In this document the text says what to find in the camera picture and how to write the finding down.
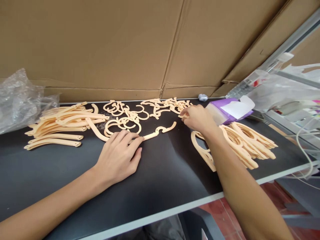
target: black table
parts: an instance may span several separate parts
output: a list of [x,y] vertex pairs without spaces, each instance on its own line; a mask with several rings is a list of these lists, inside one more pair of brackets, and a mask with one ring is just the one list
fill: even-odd
[[[200,103],[191,99],[193,104]],[[125,102],[131,110],[140,101]],[[96,103],[99,113],[103,105]],[[146,105],[151,113],[152,107]],[[85,203],[46,239],[105,239],[223,197],[217,173],[213,173],[194,148],[190,129],[177,114],[162,112],[159,120],[140,121],[141,136],[156,127],[176,127],[141,144],[142,157],[135,174]],[[259,160],[249,170],[259,184],[302,170],[307,159],[293,143],[261,122],[242,123],[273,140],[276,159]],[[50,144],[32,151],[23,149],[32,139],[29,128],[0,135],[0,221],[12,216],[65,186],[97,161],[104,144],[92,130],[70,132],[84,135],[78,148]]]

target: cardboard box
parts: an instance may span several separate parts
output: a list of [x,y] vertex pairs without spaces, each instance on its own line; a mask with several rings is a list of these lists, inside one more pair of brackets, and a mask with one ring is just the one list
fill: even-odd
[[319,6],[318,0],[288,1],[223,82],[241,82],[290,37]]
[[225,95],[223,79],[242,80],[319,5],[3,0],[0,80],[24,67],[67,102]]
[[[320,63],[320,28],[316,29],[307,38],[297,45],[291,52],[294,57],[283,65],[283,68],[292,64],[293,66],[303,66],[308,64]],[[304,70],[310,72],[320,67],[312,67]]]

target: white cable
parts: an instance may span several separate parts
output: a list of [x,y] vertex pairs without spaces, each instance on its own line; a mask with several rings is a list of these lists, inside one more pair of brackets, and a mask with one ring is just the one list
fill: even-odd
[[301,181],[301,182],[303,182],[303,183],[305,183],[305,184],[309,185],[310,187],[313,187],[313,188],[315,188],[315,189],[320,190],[320,188],[317,188],[317,187],[315,187],[315,186],[313,186],[313,185],[311,185],[311,184],[309,184],[309,183],[306,183],[305,181],[303,181],[303,180],[301,180],[301,179],[299,179],[299,178],[297,178],[297,177],[295,177],[295,178],[296,178],[296,179],[298,179],[299,181]]
[[303,152],[303,154],[306,156],[307,160],[309,161],[310,163],[310,169],[308,171],[308,173],[306,175],[302,175],[302,176],[299,176],[299,177],[287,177],[287,178],[296,178],[296,179],[299,179],[299,178],[304,178],[306,179],[308,176],[311,175],[312,171],[313,171],[313,164],[312,164],[312,161],[310,159],[310,157],[308,156],[308,154],[306,153],[306,151],[302,148],[301,144],[300,144],[300,141],[299,141],[299,134],[302,132],[302,130],[304,130],[304,128],[312,122],[313,119],[315,119],[319,114],[316,114],[315,116],[313,116],[304,126],[302,126],[300,128],[300,130],[297,132],[297,135],[296,135],[296,141],[297,141],[297,144],[299,146],[299,148],[301,149],[301,151]]

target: table edge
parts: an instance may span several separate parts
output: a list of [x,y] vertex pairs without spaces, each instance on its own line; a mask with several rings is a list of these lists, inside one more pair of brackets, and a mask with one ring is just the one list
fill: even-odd
[[[315,161],[312,162],[312,164],[313,165],[320,164],[320,160],[315,160]],[[285,171],[282,171],[282,172],[279,172],[279,173],[276,173],[276,174],[273,174],[273,175],[258,179],[256,181],[260,185],[260,184],[263,184],[263,183],[266,183],[266,182],[270,182],[272,180],[284,177],[284,176],[286,176],[288,174],[291,174],[291,173],[294,173],[294,172],[297,172],[297,171],[301,171],[303,169],[308,168],[309,166],[310,166],[310,163],[306,163],[306,164],[300,165],[298,167],[294,167],[294,168],[291,168],[291,169],[288,169],[288,170],[285,170]],[[175,214],[178,214],[178,213],[181,213],[181,212],[185,212],[187,210],[199,207],[199,206],[201,206],[203,204],[218,200],[218,199],[223,198],[223,197],[224,197],[223,192],[216,193],[216,194],[213,194],[211,196],[195,200],[193,202],[185,203],[183,205],[180,205],[180,206],[177,206],[177,207],[174,207],[174,208],[170,208],[170,209],[164,210],[162,212],[155,213],[153,215],[150,215],[150,216],[147,216],[147,217],[144,217],[144,218],[140,218],[140,219],[134,220],[134,221],[129,222],[129,223],[122,224],[122,225],[114,227],[114,228],[110,228],[110,229],[104,230],[102,232],[94,233],[92,235],[89,235],[89,236],[86,236],[86,237],[83,237],[83,238],[79,238],[79,240],[104,240],[104,239],[119,235],[121,233],[124,233],[124,232],[130,231],[130,230],[145,226],[147,224],[159,221],[161,219],[170,217],[172,215],[175,215]]]

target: floor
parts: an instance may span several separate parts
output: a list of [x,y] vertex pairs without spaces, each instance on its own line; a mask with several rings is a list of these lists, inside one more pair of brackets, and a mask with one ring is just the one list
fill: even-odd
[[[290,212],[284,206],[285,203],[294,202],[295,200],[293,200],[279,184],[276,182],[265,183],[262,184],[261,187],[281,214],[296,214]],[[226,240],[246,240],[241,227],[225,198],[202,205],[200,208],[211,213]],[[320,239],[320,231],[317,230],[298,227],[290,227],[290,230],[295,240]]]

